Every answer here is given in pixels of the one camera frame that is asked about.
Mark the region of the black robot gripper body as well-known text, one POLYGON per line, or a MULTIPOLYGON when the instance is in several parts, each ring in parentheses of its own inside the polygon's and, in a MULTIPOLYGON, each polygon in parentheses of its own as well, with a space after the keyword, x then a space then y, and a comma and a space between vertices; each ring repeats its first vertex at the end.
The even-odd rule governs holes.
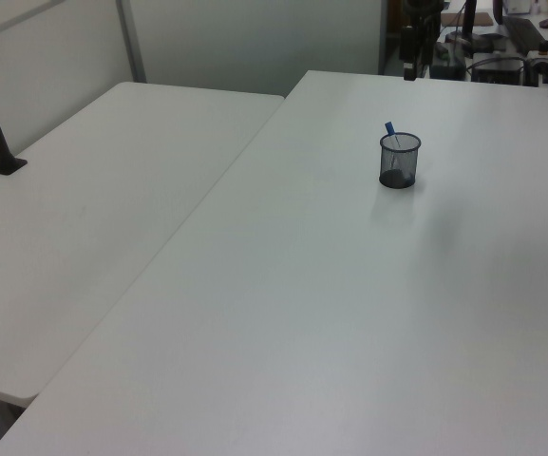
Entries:
POLYGON ((401 30, 400 58, 406 64, 430 65, 440 36, 443 0, 404 0, 402 11, 409 25, 401 30))

